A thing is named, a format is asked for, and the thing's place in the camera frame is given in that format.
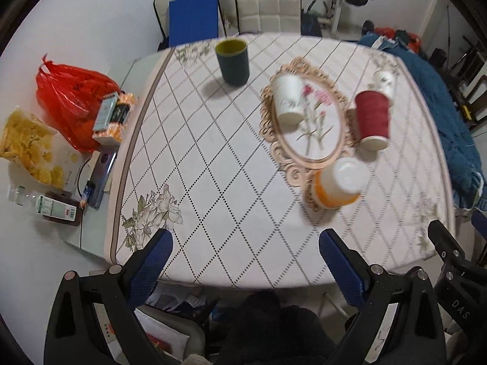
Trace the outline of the red ripple paper cup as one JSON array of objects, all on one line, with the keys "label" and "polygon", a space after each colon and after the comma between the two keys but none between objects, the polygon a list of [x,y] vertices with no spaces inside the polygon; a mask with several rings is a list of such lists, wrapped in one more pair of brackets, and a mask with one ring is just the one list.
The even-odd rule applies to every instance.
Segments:
[{"label": "red ripple paper cup", "polygon": [[378,152],[390,141],[390,101],[376,91],[360,92],[355,97],[357,125],[361,146]]}]

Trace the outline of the brown medicine bottle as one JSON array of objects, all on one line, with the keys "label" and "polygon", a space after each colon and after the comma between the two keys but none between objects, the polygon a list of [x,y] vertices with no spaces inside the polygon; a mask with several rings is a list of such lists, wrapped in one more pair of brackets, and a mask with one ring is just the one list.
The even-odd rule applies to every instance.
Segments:
[{"label": "brown medicine bottle", "polygon": [[77,227],[82,221],[83,211],[79,202],[52,191],[29,192],[24,186],[10,185],[7,199],[24,212],[50,222]]}]

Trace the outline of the white padded chair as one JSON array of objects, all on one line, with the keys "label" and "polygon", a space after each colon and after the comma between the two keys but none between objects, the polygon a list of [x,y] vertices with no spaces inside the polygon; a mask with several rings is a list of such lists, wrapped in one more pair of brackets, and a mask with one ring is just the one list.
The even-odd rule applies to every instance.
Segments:
[{"label": "white padded chair", "polygon": [[234,0],[239,33],[300,34],[302,0]]}]

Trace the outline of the blue quilted jacket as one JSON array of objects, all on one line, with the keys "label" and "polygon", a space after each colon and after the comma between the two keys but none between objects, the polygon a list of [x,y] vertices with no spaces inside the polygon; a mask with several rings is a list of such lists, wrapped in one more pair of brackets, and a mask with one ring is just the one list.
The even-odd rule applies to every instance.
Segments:
[{"label": "blue quilted jacket", "polygon": [[401,41],[368,33],[359,39],[358,44],[403,60],[437,126],[455,205],[466,210],[476,208],[482,212],[486,211],[486,177],[480,154],[439,73]]}]

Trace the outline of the white paper cup on medallion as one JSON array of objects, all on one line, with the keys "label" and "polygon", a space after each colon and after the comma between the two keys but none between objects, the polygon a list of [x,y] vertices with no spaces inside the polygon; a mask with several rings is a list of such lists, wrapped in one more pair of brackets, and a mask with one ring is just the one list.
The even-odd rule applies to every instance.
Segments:
[{"label": "white paper cup on medallion", "polygon": [[304,119],[304,81],[301,77],[284,73],[272,80],[276,118],[281,125],[296,126]]}]

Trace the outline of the red plastic bag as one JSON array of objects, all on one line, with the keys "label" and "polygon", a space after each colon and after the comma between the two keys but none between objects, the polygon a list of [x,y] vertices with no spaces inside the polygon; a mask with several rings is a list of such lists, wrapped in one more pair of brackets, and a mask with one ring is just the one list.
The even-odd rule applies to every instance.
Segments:
[{"label": "red plastic bag", "polygon": [[46,56],[36,74],[36,98],[48,121],[79,152],[93,152],[93,125],[104,96],[119,92],[108,76],[85,68],[55,64]]}]

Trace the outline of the dark wooden chair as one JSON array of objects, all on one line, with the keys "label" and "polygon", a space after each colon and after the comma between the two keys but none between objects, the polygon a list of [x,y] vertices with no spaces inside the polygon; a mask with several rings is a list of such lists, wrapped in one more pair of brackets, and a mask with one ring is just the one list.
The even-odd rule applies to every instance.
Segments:
[{"label": "dark wooden chair", "polygon": [[486,122],[486,49],[479,41],[468,45],[462,55],[447,70],[451,79],[450,93],[454,105],[470,131]]}]

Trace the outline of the dark green plastic cup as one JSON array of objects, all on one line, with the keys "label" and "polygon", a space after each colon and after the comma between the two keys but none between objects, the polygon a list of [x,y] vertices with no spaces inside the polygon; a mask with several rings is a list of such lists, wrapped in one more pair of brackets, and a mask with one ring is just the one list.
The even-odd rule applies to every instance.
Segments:
[{"label": "dark green plastic cup", "polygon": [[244,40],[231,38],[215,47],[219,68],[224,81],[233,87],[242,87],[250,76],[248,45]]}]

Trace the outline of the white bamboo print paper cup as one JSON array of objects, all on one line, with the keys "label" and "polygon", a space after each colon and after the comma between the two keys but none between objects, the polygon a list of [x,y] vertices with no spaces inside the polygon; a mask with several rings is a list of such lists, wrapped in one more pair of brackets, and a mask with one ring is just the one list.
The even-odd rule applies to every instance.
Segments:
[{"label": "white bamboo print paper cup", "polygon": [[373,74],[372,89],[376,92],[382,93],[388,99],[392,100],[394,97],[395,76],[390,70],[377,70]]}]

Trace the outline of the blue black backpack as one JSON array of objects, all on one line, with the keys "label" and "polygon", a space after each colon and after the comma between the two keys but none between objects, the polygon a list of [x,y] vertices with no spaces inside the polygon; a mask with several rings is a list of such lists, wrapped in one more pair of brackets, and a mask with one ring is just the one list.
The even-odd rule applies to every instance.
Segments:
[{"label": "blue black backpack", "polygon": [[319,14],[312,13],[312,8],[317,0],[313,0],[308,8],[302,9],[300,12],[300,33],[303,36],[322,37],[320,23],[318,21]]}]

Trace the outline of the white squat rack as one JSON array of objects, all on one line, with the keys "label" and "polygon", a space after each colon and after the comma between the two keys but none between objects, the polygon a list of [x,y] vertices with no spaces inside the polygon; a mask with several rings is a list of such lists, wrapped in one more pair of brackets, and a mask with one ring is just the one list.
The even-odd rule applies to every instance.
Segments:
[{"label": "white squat rack", "polygon": [[318,22],[324,29],[329,30],[332,38],[338,35],[338,24],[345,0],[331,0],[330,4],[324,2],[324,14],[318,16]]}]

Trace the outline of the yellow snack bag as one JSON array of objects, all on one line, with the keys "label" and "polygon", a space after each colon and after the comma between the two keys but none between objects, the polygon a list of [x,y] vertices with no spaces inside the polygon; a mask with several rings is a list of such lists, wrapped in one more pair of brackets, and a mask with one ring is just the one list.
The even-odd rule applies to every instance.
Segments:
[{"label": "yellow snack bag", "polygon": [[83,163],[57,130],[35,115],[16,107],[2,131],[1,157],[23,167],[38,182],[70,193]]}]

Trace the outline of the floral diamond pattern tablecloth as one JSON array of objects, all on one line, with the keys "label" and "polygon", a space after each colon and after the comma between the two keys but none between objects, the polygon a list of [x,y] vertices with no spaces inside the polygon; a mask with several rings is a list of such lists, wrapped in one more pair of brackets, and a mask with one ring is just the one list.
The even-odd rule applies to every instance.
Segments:
[{"label": "floral diamond pattern tablecloth", "polygon": [[[171,282],[217,287],[330,283],[318,238],[334,228],[365,259],[396,269],[434,253],[428,223],[455,226],[437,127],[403,60],[315,37],[247,36],[250,78],[224,83],[212,42],[149,57],[140,113],[113,172],[105,259],[124,263],[155,230],[173,233],[162,272]],[[361,146],[355,97],[373,74],[395,76],[390,141]],[[304,81],[304,119],[279,124],[272,80]],[[315,172],[341,157],[369,172],[361,196],[337,209],[311,196]]]}]

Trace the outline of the smartphone on table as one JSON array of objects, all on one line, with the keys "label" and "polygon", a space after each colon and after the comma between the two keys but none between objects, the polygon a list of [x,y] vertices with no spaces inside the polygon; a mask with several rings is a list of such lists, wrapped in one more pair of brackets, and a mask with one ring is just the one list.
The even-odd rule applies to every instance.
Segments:
[{"label": "smartphone on table", "polygon": [[102,202],[102,197],[106,184],[115,164],[118,151],[115,148],[108,148],[100,153],[96,159],[90,179],[87,181],[87,204],[91,208],[98,209]]}]

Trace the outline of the orange and white paper cup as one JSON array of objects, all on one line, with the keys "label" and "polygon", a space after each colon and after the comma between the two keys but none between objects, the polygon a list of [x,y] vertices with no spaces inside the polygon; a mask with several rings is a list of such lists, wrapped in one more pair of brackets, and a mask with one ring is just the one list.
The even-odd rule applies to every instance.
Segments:
[{"label": "orange and white paper cup", "polygon": [[342,208],[357,201],[368,177],[363,162],[353,157],[341,157],[313,174],[312,199],[320,208]]}]

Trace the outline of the chair with blue board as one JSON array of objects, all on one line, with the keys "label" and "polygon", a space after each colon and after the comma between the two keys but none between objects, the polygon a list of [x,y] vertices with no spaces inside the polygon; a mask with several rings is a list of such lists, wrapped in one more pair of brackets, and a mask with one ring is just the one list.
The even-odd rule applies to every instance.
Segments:
[{"label": "chair with blue board", "polygon": [[163,40],[158,50],[226,36],[219,0],[153,0]]}]

